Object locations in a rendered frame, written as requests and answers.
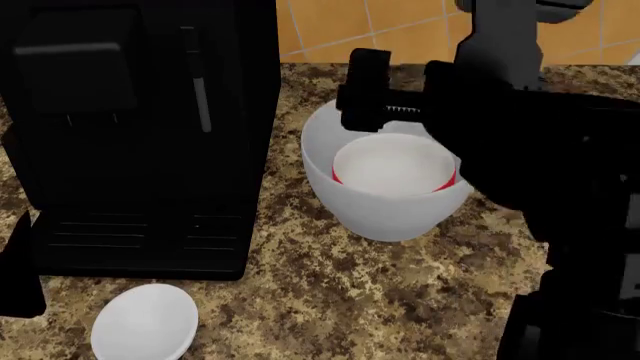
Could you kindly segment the black coffee machine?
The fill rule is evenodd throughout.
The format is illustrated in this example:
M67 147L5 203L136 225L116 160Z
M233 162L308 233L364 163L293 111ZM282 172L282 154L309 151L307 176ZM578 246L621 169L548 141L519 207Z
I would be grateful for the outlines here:
M276 0L0 0L29 265L242 278L280 85Z

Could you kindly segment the large white bowl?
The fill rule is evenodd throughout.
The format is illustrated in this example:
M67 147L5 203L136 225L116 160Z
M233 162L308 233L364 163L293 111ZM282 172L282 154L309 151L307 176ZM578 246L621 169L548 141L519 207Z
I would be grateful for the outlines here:
M301 133L301 156L312 190L351 232L381 242L415 239L451 216L473 191L462 176L456 176L454 185L441 191L400 199L367 194L334 181L336 153L367 135L342 127L334 100L315 110Z

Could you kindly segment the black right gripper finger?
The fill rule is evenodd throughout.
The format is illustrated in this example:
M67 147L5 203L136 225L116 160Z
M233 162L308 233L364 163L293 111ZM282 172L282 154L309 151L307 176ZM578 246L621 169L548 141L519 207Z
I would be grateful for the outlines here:
M424 68L424 128L428 132L462 125L467 115L468 68L452 62L432 60Z
M345 83L338 87L336 109L348 131L377 132L385 122L385 94L389 90L391 52L354 49Z

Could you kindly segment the red bowl, white inside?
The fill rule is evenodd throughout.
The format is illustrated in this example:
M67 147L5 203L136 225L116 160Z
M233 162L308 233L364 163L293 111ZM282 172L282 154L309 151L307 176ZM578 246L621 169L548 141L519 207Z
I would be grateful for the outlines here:
M453 155L426 137L374 134L343 146L332 176L357 191L386 197L431 194L455 183Z

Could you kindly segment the dark grey upright appliance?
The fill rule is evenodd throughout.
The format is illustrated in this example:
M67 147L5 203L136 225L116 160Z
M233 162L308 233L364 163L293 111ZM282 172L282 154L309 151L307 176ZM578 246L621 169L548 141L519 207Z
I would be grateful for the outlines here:
M543 53L539 23L558 24L576 17L594 0L455 0L472 14L472 31L457 46L454 63L483 71L515 89L542 88Z

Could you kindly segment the small white bowl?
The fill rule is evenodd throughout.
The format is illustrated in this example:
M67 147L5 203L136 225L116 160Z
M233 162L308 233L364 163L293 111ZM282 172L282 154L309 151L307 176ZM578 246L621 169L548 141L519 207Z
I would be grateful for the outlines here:
M112 299L91 329L97 360L180 360L198 328L191 296L169 284L145 284Z

